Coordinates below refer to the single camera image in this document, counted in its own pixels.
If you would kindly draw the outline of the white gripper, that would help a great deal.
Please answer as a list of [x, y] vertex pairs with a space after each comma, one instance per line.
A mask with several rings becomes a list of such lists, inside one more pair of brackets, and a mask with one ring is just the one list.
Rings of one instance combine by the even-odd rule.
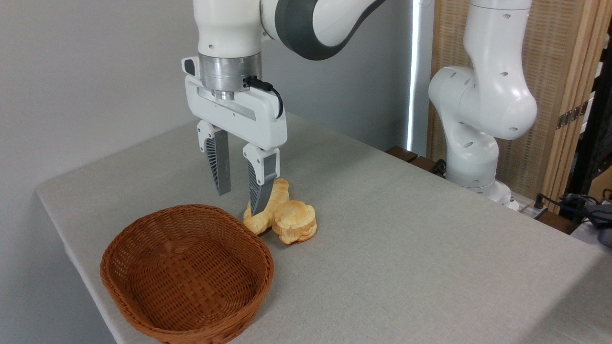
[[262, 213], [275, 179], [280, 176], [280, 151], [288, 137], [285, 115], [278, 117], [278, 97], [249, 86], [262, 76], [259, 56], [182, 59], [186, 98], [197, 124], [200, 150], [205, 153], [219, 195], [231, 192], [228, 133], [245, 141], [251, 215]]

